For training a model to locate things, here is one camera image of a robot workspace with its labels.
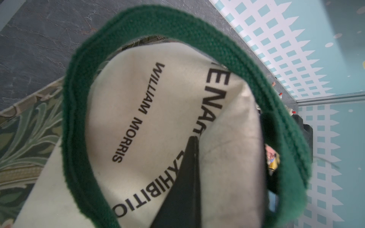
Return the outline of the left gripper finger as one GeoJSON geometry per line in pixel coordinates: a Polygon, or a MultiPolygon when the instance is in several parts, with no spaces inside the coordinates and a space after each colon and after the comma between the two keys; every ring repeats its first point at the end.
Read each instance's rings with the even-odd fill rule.
{"type": "Polygon", "coordinates": [[[199,139],[191,136],[174,185],[157,213],[152,228],[200,228],[201,183],[199,139]]]}

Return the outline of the light blue pencil sharpener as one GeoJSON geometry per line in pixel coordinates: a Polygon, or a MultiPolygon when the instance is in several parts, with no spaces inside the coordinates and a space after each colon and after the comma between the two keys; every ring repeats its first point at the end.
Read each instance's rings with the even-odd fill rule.
{"type": "Polygon", "coordinates": [[[275,212],[277,207],[277,195],[274,192],[268,190],[268,197],[269,197],[269,210],[271,212],[275,212]]]}

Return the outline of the yellow white pencil sharpener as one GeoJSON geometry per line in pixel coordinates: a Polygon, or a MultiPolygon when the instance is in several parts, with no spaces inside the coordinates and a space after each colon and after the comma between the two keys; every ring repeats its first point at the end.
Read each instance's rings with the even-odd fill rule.
{"type": "Polygon", "coordinates": [[[270,160],[269,169],[274,172],[277,170],[279,164],[280,164],[280,159],[276,157],[275,159],[270,160]]]}

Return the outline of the peach round pencil sharpener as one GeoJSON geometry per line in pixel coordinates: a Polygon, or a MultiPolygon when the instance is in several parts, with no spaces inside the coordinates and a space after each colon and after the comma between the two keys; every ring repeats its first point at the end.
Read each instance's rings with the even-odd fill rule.
{"type": "Polygon", "coordinates": [[[265,151],[267,156],[267,163],[268,165],[270,165],[276,159],[276,151],[267,144],[265,144],[265,151]]]}

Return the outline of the cream canvas tote bag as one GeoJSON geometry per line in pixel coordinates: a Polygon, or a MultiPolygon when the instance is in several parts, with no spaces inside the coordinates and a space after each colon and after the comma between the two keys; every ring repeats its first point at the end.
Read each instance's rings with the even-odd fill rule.
{"type": "Polygon", "coordinates": [[[307,206],[309,146],[265,75],[174,8],[116,15],[76,51],[62,93],[2,129],[3,228],[151,228],[191,136],[201,228],[279,228],[307,206]]]}

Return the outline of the black plastic tool case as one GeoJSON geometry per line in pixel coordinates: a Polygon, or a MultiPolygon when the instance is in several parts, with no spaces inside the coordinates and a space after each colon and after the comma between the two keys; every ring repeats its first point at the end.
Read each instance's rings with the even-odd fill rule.
{"type": "Polygon", "coordinates": [[[304,124],[303,119],[299,115],[294,114],[292,118],[302,131],[304,138],[309,145],[310,158],[313,160],[313,128],[308,124],[304,124]]]}

